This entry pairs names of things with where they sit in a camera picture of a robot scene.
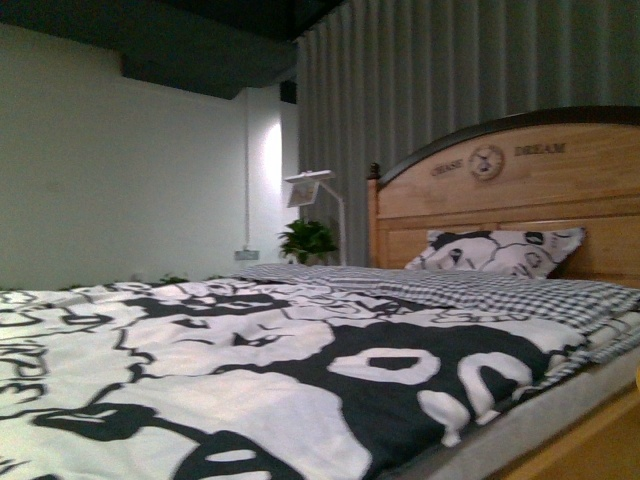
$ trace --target black and white patterned duvet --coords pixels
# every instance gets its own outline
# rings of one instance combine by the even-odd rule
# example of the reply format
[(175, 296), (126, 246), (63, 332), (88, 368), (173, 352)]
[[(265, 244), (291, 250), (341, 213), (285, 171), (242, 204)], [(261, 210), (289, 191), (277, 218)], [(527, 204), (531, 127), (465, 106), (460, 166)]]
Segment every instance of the black and white patterned duvet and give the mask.
[(311, 283), (0, 292), (0, 478), (374, 478), (455, 445), (586, 342)]

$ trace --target wall socket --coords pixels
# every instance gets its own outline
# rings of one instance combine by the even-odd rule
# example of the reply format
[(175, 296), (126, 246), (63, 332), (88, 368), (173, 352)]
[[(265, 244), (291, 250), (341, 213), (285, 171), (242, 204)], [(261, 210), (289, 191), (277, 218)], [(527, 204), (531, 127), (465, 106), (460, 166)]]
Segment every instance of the wall socket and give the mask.
[(236, 250), (234, 254), (236, 260), (258, 260), (260, 258), (260, 251), (258, 250)]

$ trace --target lamp pole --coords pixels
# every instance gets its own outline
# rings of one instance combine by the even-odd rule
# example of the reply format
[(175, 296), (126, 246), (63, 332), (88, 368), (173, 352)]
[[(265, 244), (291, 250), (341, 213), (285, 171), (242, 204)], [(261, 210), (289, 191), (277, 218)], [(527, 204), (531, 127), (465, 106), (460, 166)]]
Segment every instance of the lamp pole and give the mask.
[(340, 265), (343, 267), (347, 265), (347, 217), (346, 217), (346, 205), (344, 199), (338, 195), (338, 193), (327, 185), (324, 181), (320, 180), (322, 185), (329, 194), (338, 201), (338, 222), (340, 230)]

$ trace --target mattress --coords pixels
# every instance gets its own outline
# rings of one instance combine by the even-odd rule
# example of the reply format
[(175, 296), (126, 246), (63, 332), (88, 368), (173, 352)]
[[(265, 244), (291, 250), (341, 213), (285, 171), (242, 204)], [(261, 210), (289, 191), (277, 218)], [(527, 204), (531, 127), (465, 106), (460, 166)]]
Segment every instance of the mattress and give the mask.
[[(463, 443), (416, 458), (381, 480), (483, 479), (623, 391), (639, 364), (640, 348), (636, 348), (607, 364), (593, 366), (471, 432)], [(545, 422), (539, 420), (540, 412), (544, 412)]]

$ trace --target pillow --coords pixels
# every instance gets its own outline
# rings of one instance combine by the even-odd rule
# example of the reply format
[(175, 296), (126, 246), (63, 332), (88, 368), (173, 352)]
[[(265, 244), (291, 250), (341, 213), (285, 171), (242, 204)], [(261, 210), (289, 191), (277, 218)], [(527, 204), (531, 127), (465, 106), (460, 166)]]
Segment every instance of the pillow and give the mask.
[(409, 270), (473, 270), (546, 278), (582, 244), (584, 228), (550, 232), (509, 230), (451, 233), (429, 230), (429, 247)]

